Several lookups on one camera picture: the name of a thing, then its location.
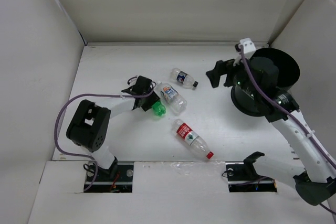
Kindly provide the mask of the green plastic bottle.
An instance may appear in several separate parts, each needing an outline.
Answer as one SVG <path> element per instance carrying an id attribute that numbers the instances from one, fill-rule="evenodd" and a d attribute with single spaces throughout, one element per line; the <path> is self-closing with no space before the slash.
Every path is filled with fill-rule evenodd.
<path id="1" fill-rule="evenodd" d="M 161 101 L 155 102 L 151 109 L 156 116 L 163 116 L 166 113 L 166 107 L 161 103 Z"/>

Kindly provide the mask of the clear bottle orange blue label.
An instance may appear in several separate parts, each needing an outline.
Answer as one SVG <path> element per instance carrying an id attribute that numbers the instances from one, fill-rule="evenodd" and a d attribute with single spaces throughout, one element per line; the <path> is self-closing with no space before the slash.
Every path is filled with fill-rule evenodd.
<path id="1" fill-rule="evenodd" d="M 186 109 L 187 101 L 170 84 L 158 82 L 157 88 L 174 114 L 179 115 Z"/>

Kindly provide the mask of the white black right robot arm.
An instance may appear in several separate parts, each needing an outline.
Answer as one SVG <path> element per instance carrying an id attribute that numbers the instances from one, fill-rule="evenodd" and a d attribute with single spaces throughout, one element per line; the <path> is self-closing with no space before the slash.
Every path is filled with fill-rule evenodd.
<path id="1" fill-rule="evenodd" d="M 221 76 L 231 89 L 235 107 L 244 114 L 265 117 L 287 140 L 302 166 L 295 167 L 254 152 L 243 162 L 243 173 L 250 180 L 276 179 L 292 187 L 308 204 L 317 206 L 335 195 L 335 161 L 314 138 L 299 105 L 288 92 L 299 79 L 300 69 L 287 54 L 253 55 L 250 59 L 217 61 L 206 72 L 217 88 Z"/>

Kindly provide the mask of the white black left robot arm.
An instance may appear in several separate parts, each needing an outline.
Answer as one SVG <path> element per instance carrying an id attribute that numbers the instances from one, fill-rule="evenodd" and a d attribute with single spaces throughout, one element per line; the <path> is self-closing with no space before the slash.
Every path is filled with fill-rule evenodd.
<path id="1" fill-rule="evenodd" d="M 165 106 L 155 93 L 156 83 L 144 76 L 128 81 L 121 95 L 103 96 L 101 102 L 82 100 L 66 131 L 74 144 L 88 150 L 98 163 L 98 172 L 105 180 L 112 180 L 118 172 L 118 160 L 104 144 L 109 121 L 122 113 L 141 108 L 163 116 Z"/>

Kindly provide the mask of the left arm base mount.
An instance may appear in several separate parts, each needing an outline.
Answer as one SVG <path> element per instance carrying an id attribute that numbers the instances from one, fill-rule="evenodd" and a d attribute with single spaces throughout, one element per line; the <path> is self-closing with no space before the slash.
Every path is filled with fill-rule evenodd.
<path id="1" fill-rule="evenodd" d="M 83 186 L 85 193 L 132 193 L 134 162 L 118 163 L 118 168 L 112 177 L 99 169 L 94 181 L 95 165 L 84 164 L 83 168 L 86 171 Z"/>

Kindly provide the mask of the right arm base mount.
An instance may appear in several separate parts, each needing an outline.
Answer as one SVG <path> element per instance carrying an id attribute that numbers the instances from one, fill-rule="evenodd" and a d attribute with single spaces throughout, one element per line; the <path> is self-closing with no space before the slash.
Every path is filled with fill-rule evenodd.
<path id="1" fill-rule="evenodd" d="M 249 172 L 243 162 L 226 162 L 222 177 L 227 179 L 230 193 L 276 193 L 275 180 Z"/>

